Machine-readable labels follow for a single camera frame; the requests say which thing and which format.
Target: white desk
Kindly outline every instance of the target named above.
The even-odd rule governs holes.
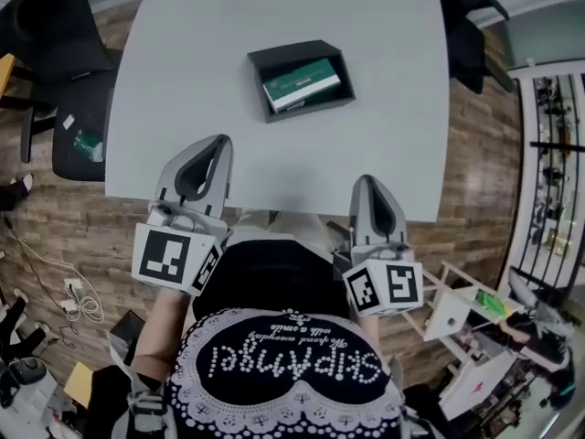
[[[266,124],[247,53],[323,39],[357,99]],[[106,194],[154,198],[164,165],[227,134],[227,205],[346,215],[372,174],[409,220],[435,221],[449,122],[439,0],[143,0],[112,101]]]

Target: green and white box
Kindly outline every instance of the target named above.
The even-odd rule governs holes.
[[[328,91],[341,84],[328,59],[300,67],[263,84],[264,91],[274,112],[302,107],[304,101],[317,93]]]

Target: white marker cube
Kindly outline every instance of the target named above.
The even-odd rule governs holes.
[[[221,254],[214,236],[140,223],[134,236],[132,276],[199,296]]]
[[[359,316],[386,315],[422,306],[420,263],[368,259],[343,277]]]

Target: black box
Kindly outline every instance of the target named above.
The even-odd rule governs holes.
[[[260,96],[264,118],[267,123],[343,106],[356,98],[341,50],[323,40],[311,40],[277,48],[266,48],[251,52],[248,57],[254,66],[256,89]],[[339,80],[341,80],[341,85],[331,93],[331,99],[326,102],[299,107],[289,112],[274,112],[266,97],[263,84],[319,59],[328,59]]]

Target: white cable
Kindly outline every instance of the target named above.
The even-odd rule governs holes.
[[[70,322],[76,322],[77,320],[80,320],[81,314],[85,315],[91,322],[95,322],[96,324],[101,324],[104,321],[105,315],[103,313],[103,304],[101,303],[100,295],[93,287],[93,284],[91,284],[90,281],[85,276],[83,276],[83,274],[81,274],[81,272],[77,268],[75,268],[74,265],[71,265],[70,263],[53,262],[51,260],[41,257],[35,251],[33,251],[25,242],[19,239],[12,230],[9,231],[13,239],[16,239],[23,246],[25,246],[40,261],[44,263],[49,263],[50,265],[55,265],[61,268],[73,270],[73,272],[75,272],[81,278],[81,280],[83,280],[91,288],[91,290],[95,294],[95,298],[91,296],[83,296],[82,298],[80,298],[75,292],[75,288],[73,288],[73,286],[71,285],[66,286],[67,297],[71,301],[73,301],[73,303],[78,309],[75,311],[65,310],[65,316]]]

